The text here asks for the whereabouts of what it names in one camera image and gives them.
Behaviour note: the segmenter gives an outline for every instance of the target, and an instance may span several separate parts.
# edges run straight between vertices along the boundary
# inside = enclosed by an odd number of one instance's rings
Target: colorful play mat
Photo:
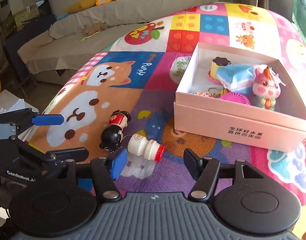
[[[184,149],[191,148],[201,157],[223,163],[247,160],[296,194],[305,214],[306,139],[293,152],[284,153],[174,129],[175,91],[199,41],[279,59],[306,104],[306,45],[291,23],[258,7],[208,4],[148,23],[96,54],[45,110],[62,114],[64,123],[39,127],[30,143],[42,151],[85,147],[90,161],[107,154],[99,147],[100,134],[113,111],[125,110],[132,120],[123,134],[147,136],[165,145],[166,152],[159,163],[129,154],[115,181],[122,194],[183,191],[187,195],[195,182],[182,157]],[[218,191],[230,183],[220,180]],[[295,233],[301,236],[306,218],[298,225]]]

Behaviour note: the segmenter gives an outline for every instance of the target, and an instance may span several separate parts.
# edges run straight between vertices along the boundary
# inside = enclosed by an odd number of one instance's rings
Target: screw
[[[202,199],[202,198],[206,198],[207,194],[204,191],[196,190],[191,193],[191,196],[193,198]]]
[[[113,190],[109,190],[103,193],[103,197],[107,198],[107,199],[115,199],[118,197],[118,193],[116,191]]]

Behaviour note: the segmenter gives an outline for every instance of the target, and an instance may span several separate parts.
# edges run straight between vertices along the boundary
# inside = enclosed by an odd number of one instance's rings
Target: white plastic bottle
[[[147,140],[146,137],[134,134],[127,145],[127,151],[134,155],[142,155],[146,160],[154,160],[159,162],[162,159],[164,145],[160,145],[155,140]]]

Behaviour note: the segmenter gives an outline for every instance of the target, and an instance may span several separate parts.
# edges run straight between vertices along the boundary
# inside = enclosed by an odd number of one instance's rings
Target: metal chain
[[[104,149],[107,150],[109,153],[116,153],[116,152],[119,151],[122,147],[123,147],[123,146],[122,146],[122,144],[121,144],[120,147],[119,147],[118,149],[114,150],[114,151],[109,150],[108,147],[105,147]]]

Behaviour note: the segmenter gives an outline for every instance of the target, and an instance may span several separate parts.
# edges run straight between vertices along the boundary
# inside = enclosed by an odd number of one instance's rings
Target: pink unicorn figurine
[[[280,95],[278,74],[272,75],[270,68],[267,67],[263,73],[256,69],[255,75],[253,93],[257,97],[257,106],[274,111],[275,98]]]

